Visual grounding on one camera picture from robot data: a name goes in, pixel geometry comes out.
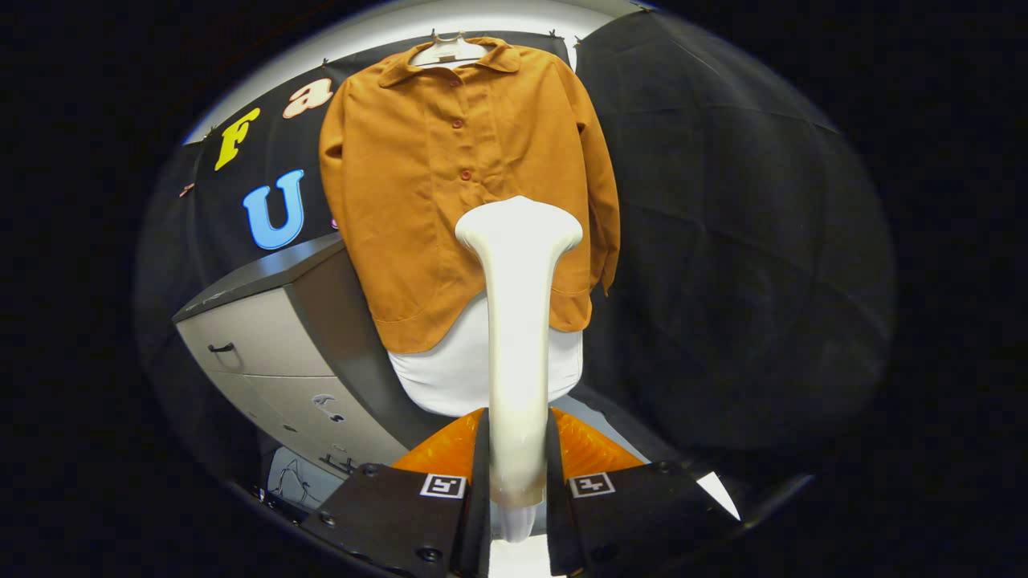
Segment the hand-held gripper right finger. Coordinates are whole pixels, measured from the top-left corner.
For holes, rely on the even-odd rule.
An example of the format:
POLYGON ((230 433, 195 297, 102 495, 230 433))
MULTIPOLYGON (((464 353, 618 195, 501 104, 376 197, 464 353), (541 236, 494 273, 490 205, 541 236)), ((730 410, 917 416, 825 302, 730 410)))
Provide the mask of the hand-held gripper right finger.
POLYGON ((546 530, 551 573, 570 577, 672 577, 743 530, 715 500, 698 463, 658 461, 570 475, 570 420, 551 409, 546 426, 546 530))

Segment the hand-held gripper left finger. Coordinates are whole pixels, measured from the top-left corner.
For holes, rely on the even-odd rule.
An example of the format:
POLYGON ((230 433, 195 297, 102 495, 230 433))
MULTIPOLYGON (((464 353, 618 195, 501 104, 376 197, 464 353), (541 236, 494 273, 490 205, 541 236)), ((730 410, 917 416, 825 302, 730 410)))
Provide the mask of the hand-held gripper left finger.
POLYGON ((366 463, 300 525, 348 577, 485 577, 491 549, 489 412, 469 416, 472 470, 366 463))

